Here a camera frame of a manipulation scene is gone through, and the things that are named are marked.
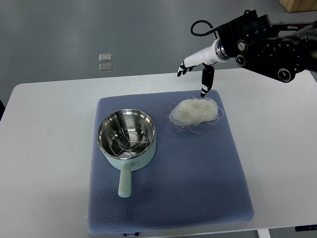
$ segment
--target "white table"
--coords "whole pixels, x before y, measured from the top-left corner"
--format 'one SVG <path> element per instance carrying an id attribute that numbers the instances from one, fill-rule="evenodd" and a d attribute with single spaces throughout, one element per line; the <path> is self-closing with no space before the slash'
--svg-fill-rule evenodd
<path id="1" fill-rule="evenodd" d="M 100 98 L 200 89 L 201 72 L 21 84 L 0 122 L 0 237 L 87 238 L 94 119 Z M 217 70 L 255 210 L 250 222 L 140 233 L 169 237 L 317 222 L 317 84 Z M 102 237 L 121 237 L 106 235 Z"/>

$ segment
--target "pot handle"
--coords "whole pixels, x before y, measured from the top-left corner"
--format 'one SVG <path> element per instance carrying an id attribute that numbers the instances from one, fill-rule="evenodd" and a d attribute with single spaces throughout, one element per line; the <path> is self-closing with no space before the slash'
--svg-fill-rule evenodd
<path id="1" fill-rule="evenodd" d="M 131 163 L 122 163 L 118 195 L 120 197 L 131 195 Z"/>

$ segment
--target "cardboard box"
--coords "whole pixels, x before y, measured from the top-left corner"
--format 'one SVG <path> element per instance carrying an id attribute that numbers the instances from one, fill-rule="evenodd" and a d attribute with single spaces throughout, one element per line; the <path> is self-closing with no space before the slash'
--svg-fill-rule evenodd
<path id="1" fill-rule="evenodd" d="M 316 11 L 317 0 L 279 0 L 288 12 Z"/>

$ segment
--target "black cable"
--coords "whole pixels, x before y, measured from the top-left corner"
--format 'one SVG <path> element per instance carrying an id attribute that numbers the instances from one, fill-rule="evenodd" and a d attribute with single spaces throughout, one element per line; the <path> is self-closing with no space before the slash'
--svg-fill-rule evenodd
<path id="1" fill-rule="evenodd" d="M 211 28 L 211 30 L 208 31 L 208 32 L 206 32 L 206 33 L 202 33 L 202 34 L 200 34 L 200 33 L 195 33 L 195 32 L 193 31 L 193 29 L 194 29 L 194 27 L 195 27 L 198 23 L 205 23 L 205 24 L 207 24 L 207 25 Z M 216 31 L 216 30 L 213 28 L 212 24 L 211 24 L 210 22 L 208 22 L 208 21 L 205 21 L 205 20 L 195 21 L 195 22 L 193 23 L 193 25 L 191 26 L 191 28 L 190 28 L 190 33 L 192 33 L 192 35 L 194 35 L 194 36 L 207 36 L 207 35 L 210 35 L 211 33 L 215 32 L 215 31 Z"/>

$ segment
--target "small square tile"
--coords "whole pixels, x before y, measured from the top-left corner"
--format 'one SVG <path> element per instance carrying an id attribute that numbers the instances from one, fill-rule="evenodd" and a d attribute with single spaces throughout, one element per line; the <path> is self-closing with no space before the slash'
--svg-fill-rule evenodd
<path id="1" fill-rule="evenodd" d="M 99 61 L 111 61 L 111 53 L 103 53 L 99 55 Z"/>
<path id="2" fill-rule="evenodd" d="M 112 71 L 112 63 L 101 63 L 99 64 L 99 72 L 110 72 Z"/>

